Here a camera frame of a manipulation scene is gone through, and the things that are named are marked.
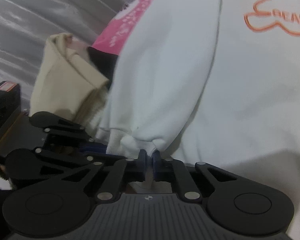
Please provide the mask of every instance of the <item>white sleeve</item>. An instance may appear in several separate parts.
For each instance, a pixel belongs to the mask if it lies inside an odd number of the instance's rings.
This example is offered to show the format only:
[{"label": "white sleeve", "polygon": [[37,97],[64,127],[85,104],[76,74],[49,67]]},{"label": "white sleeve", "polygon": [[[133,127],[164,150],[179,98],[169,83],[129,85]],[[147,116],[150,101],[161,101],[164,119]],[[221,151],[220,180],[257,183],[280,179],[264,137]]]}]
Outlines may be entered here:
[{"label": "white sleeve", "polygon": [[213,61],[221,0],[154,0],[128,38],[99,137],[109,153],[165,150],[196,105]]}]

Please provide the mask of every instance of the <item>white fabric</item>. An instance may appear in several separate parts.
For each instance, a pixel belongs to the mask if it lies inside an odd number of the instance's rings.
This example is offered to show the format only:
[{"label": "white fabric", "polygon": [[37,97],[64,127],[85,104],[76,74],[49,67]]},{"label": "white fabric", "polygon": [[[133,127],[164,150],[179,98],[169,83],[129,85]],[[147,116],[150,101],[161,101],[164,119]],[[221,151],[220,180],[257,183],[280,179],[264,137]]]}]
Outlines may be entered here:
[{"label": "white fabric", "polygon": [[283,191],[300,240],[300,0],[155,0],[122,50],[98,137],[109,153],[157,148]]},{"label": "white fabric", "polygon": [[1,190],[12,190],[12,187],[8,180],[0,178],[0,189]]}]

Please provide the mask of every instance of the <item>folded beige fabric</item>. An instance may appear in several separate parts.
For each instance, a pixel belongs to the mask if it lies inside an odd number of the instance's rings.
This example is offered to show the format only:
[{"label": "folded beige fabric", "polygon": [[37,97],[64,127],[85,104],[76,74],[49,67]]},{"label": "folded beige fabric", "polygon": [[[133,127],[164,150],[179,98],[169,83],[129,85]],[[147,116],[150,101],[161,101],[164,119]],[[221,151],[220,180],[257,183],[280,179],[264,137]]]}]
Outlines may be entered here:
[{"label": "folded beige fabric", "polygon": [[103,109],[108,79],[67,47],[71,41],[69,33],[47,39],[29,115],[47,111],[87,125]]}]

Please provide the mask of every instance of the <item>plastic sheet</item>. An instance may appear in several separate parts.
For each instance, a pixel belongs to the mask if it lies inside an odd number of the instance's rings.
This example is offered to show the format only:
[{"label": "plastic sheet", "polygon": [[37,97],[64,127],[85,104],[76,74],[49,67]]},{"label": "plastic sheet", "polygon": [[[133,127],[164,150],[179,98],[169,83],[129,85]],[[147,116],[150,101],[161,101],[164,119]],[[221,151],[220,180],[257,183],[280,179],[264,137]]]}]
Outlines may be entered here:
[{"label": "plastic sheet", "polygon": [[21,85],[29,104],[48,36],[73,33],[91,45],[127,0],[0,0],[0,82]]}]

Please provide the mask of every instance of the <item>beige cloth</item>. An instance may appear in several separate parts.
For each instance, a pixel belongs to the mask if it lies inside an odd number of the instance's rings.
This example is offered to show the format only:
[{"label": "beige cloth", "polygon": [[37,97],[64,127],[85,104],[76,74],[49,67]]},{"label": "beige cloth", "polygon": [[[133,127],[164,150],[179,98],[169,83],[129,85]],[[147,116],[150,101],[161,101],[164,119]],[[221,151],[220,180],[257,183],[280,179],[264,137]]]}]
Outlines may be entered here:
[{"label": "beige cloth", "polygon": [[47,39],[29,116],[47,111],[83,126],[94,119],[95,126],[106,101],[108,79],[69,49],[71,42],[69,33]]}]

